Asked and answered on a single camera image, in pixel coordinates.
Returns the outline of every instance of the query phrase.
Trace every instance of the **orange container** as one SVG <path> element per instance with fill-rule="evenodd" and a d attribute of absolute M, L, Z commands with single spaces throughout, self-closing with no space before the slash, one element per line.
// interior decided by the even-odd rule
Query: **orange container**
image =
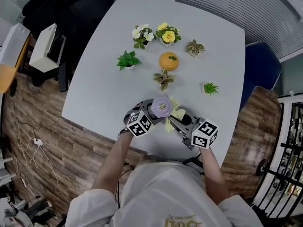
<path fill-rule="evenodd" d="M 175 70 L 179 65 L 179 57 L 173 52 L 165 52 L 160 56 L 159 65 L 163 69 Z"/>

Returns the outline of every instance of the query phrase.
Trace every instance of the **yellow flower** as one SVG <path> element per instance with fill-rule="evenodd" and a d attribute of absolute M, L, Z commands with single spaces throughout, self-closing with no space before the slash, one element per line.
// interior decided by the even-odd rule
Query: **yellow flower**
<path fill-rule="evenodd" d="M 162 36 L 162 39 L 166 43 L 174 42 L 174 40 L 176 39 L 175 33 L 172 31 L 166 31 L 165 34 Z"/>
<path fill-rule="evenodd" d="M 158 26 L 158 30 L 163 30 L 168 26 L 167 23 L 162 23 L 161 25 Z"/>

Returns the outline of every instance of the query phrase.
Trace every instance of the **window blinds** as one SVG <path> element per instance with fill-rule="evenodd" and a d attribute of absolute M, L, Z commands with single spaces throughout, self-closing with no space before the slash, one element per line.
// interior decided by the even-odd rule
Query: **window blinds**
<path fill-rule="evenodd" d="M 285 0 L 176 0 L 245 29 L 246 44 L 267 42 L 278 58 L 303 47 L 303 23 Z"/>

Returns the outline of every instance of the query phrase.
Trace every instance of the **wooden floor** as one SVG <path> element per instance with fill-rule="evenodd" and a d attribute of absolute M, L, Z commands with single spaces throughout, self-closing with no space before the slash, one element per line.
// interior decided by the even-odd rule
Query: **wooden floor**
<path fill-rule="evenodd" d="M 66 93 L 60 93 L 58 82 L 46 81 L 41 87 L 34 87 L 25 75 L 18 74 L 18 87 L 10 101 L 6 96 L 4 105 L 3 130 L 9 137 L 13 153 L 5 152 L 5 157 L 12 155 L 25 161 L 18 146 L 19 131 L 14 116 L 13 105 L 19 121 L 33 125 L 36 137 L 43 140 L 43 150 L 49 157 L 57 174 L 61 195 L 52 168 L 41 150 L 35 155 L 35 161 L 26 166 L 18 161 L 7 164 L 9 171 L 15 172 L 16 190 L 23 199 L 32 199 L 36 195 L 46 197 L 52 202 L 55 212 L 60 216 L 67 213 L 69 202 L 88 190 L 102 161 L 113 146 L 113 141 L 96 135 L 86 129 L 66 122 L 61 112 Z M 244 194 L 251 197 L 260 181 L 255 176 L 258 163 L 269 159 L 276 140 L 280 119 L 280 105 L 276 95 L 257 88 L 247 105 L 239 114 L 237 126 L 222 166 L 223 174 L 233 194 Z M 34 138 L 33 129 L 20 124 L 21 141 L 27 147 L 29 137 Z M 36 145 L 31 141 L 25 156 L 28 161 L 33 156 Z M 126 161 L 136 165 L 142 153 L 129 151 Z M 25 178 L 28 187 L 23 187 L 21 178 Z M 129 174 L 121 180 L 123 188 Z M 60 221 L 52 219 L 50 226 Z"/>

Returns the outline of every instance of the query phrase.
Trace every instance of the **white printer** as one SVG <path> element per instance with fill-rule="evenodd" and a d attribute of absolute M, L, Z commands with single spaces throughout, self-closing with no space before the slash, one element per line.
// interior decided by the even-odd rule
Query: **white printer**
<path fill-rule="evenodd" d="M 65 40 L 57 25 L 52 24 L 40 33 L 29 64 L 41 72 L 58 68 Z"/>
<path fill-rule="evenodd" d="M 0 48 L 0 65 L 15 67 L 30 31 L 22 24 L 14 25 Z"/>

